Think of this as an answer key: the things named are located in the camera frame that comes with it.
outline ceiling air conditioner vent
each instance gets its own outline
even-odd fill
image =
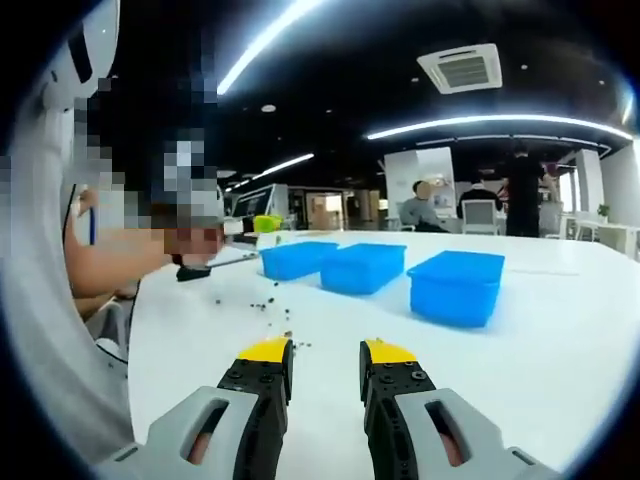
[[[493,43],[423,55],[418,63],[445,95],[502,87],[498,47]]]

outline white tabletop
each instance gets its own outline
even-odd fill
[[[195,389],[217,385],[238,352],[287,330],[311,346],[298,348],[294,360],[280,480],[374,478],[359,399],[365,338],[411,350],[437,387],[456,390],[499,425],[506,445],[555,469],[568,467],[599,431],[632,371],[640,265],[602,245],[408,232],[288,235],[406,244],[407,268],[445,249],[504,254],[496,311],[486,329],[456,330],[409,312],[405,276],[371,298],[352,298],[318,288],[318,275],[274,286],[260,260],[182,284],[168,266],[143,280],[134,310],[129,387],[138,442]],[[228,249],[220,257],[242,254]],[[265,312],[249,306],[269,298]]]

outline white chair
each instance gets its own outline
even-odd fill
[[[540,206],[540,232],[544,238],[563,238],[561,228],[562,204],[543,202]]]
[[[576,240],[583,240],[584,232],[591,232],[591,241],[596,241],[600,217],[594,212],[576,212]]]
[[[494,200],[464,200],[462,202],[462,233],[499,235],[498,212]]]

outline handheld tool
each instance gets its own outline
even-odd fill
[[[381,340],[360,343],[360,398],[376,480],[551,480],[550,470],[448,388],[437,389],[416,357]],[[450,438],[462,464],[453,466]]]
[[[287,431],[293,342],[281,337],[245,350],[216,388],[201,387],[133,443],[97,467],[118,480],[274,480]],[[187,458],[210,434],[199,465]]]

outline gray gripper housing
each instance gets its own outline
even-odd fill
[[[453,390],[396,395],[415,452],[419,480],[558,480],[560,475],[512,447],[500,429]],[[451,466],[432,419],[438,415],[458,445],[464,463]]]
[[[258,395],[201,387],[156,420],[146,445],[132,443],[97,465],[113,480],[232,480],[240,440]],[[200,465],[186,459],[215,410],[224,409]]]

